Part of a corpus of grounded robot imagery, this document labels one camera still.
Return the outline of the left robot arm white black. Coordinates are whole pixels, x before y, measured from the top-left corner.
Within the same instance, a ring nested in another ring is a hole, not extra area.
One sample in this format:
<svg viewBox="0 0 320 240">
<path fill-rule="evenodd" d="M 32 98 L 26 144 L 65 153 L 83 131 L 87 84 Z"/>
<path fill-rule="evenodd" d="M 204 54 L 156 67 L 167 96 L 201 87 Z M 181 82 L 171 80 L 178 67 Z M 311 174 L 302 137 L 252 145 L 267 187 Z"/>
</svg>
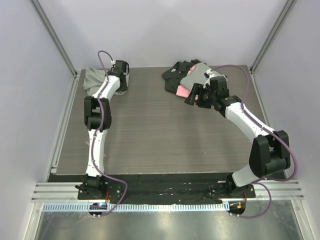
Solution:
<svg viewBox="0 0 320 240">
<path fill-rule="evenodd" d="M 112 62 L 102 85 L 92 96 L 84 99 L 84 124 L 89 135 L 88 164 L 82 184 L 77 185 L 79 200 L 100 200 L 107 193 L 104 169 L 104 148 L 112 124 L 110 108 L 115 93 L 126 92 L 129 83 L 129 64 L 124 60 Z"/>
</svg>

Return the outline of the grey cloth napkin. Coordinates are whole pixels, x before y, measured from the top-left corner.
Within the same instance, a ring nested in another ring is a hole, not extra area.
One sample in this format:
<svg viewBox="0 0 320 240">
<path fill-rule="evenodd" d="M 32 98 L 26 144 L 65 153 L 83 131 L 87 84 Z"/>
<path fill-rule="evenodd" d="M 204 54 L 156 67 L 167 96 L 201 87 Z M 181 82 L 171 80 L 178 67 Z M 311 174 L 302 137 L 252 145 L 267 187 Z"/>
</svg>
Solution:
<svg viewBox="0 0 320 240">
<path fill-rule="evenodd" d="M 105 81 L 105 71 L 88 67 L 85 72 L 83 88 L 89 96 L 94 96 Z"/>
</svg>

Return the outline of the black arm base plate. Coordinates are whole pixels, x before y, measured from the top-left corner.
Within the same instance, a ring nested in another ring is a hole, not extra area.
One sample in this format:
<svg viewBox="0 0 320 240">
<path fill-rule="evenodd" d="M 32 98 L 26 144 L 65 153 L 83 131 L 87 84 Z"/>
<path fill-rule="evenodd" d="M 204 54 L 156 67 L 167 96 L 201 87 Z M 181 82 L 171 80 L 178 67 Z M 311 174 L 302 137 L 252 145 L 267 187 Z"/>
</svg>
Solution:
<svg viewBox="0 0 320 240">
<path fill-rule="evenodd" d="M 112 204 L 193 205 L 218 204 L 223 199 L 253 199 L 253 186 L 235 189 L 230 173 L 113 174 L 110 178 L 84 176 L 76 185 L 78 199 L 109 199 Z"/>
</svg>

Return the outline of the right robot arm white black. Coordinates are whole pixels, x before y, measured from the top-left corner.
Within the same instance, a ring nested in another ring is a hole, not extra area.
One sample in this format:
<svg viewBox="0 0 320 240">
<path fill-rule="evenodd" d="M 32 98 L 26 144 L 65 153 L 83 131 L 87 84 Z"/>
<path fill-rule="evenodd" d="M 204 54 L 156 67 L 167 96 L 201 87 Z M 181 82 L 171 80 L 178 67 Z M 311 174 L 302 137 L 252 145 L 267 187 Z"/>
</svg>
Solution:
<svg viewBox="0 0 320 240">
<path fill-rule="evenodd" d="M 200 108 L 214 108 L 235 124 L 251 142 L 248 164 L 227 176 L 226 193 L 233 198 L 251 183 L 279 173 L 291 166 L 289 136 L 263 124 L 236 95 L 230 95 L 224 76 L 210 77 L 206 84 L 195 83 L 184 101 Z"/>
</svg>

